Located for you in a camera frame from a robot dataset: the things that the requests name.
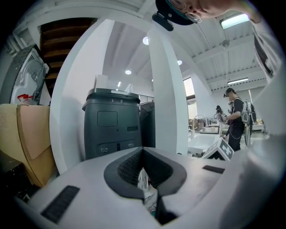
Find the wooden staircase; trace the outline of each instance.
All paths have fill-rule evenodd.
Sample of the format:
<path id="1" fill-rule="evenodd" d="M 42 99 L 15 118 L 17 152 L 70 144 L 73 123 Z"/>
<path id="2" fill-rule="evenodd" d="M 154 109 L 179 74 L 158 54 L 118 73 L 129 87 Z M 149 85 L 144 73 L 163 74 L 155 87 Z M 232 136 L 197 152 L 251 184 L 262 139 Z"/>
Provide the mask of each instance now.
<path id="1" fill-rule="evenodd" d="M 50 66 L 46 85 L 51 96 L 67 55 L 94 22 L 95 18 L 69 18 L 41 26 L 40 50 L 44 61 Z"/>

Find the cap brim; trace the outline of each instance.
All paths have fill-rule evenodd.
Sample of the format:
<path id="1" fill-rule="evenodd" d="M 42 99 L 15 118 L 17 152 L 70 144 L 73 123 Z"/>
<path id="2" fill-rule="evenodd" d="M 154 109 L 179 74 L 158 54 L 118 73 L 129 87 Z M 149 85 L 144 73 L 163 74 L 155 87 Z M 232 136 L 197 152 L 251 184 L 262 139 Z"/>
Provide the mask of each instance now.
<path id="1" fill-rule="evenodd" d="M 177 14 L 166 2 L 166 0 L 156 0 L 156 7 L 158 13 L 162 14 L 169 21 L 178 25 L 191 25 L 193 22 L 189 19 L 185 19 Z"/>

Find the round ceiling light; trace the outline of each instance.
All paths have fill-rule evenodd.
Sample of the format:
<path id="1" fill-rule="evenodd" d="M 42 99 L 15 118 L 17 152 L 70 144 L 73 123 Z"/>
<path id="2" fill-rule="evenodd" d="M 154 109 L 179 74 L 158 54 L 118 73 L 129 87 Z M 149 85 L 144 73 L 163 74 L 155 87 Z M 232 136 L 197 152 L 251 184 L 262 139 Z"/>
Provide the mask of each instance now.
<path id="1" fill-rule="evenodd" d="M 143 38 L 143 43 L 144 43 L 144 45 L 149 45 L 149 39 L 148 39 L 148 37 L 144 37 L 144 38 Z"/>

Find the faucet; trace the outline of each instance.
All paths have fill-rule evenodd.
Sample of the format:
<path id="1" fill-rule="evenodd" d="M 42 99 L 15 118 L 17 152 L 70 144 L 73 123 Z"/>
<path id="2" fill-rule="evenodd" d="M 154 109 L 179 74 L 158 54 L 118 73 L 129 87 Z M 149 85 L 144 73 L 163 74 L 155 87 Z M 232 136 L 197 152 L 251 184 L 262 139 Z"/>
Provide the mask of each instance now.
<path id="1" fill-rule="evenodd" d="M 207 124 L 207 119 L 206 119 L 206 117 L 205 117 L 204 115 L 201 115 L 201 114 L 198 114 L 198 115 L 196 115 L 196 116 L 194 117 L 194 119 L 193 119 L 193 126 L 192 126 L 192 134 L 191 134 L 191 139 L 193 139 L 193 138 L 194 138 L 194 136 L 195 136 L 194 125 L 195 125 L 195 119 L 196 119 L 196 117 L 198 117 L 198 116 L 202 116 L 202 117 L 204 117 L 204 118 L 205 118 L 205 120 L 206 120 L 206 127 L 208 127 L 208 124 Z"/>

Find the nose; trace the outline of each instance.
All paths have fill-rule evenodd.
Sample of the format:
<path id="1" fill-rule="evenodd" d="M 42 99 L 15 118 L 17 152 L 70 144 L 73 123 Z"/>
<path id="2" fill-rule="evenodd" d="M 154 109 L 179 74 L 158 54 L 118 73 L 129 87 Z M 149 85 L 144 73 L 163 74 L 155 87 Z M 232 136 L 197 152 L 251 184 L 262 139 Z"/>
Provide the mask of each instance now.
<path id="1" fill-rule="evenodd" d="M 187 4 L 185 11 L 186 13 L 197 13 L 197 10 L 190 3 Z"/>

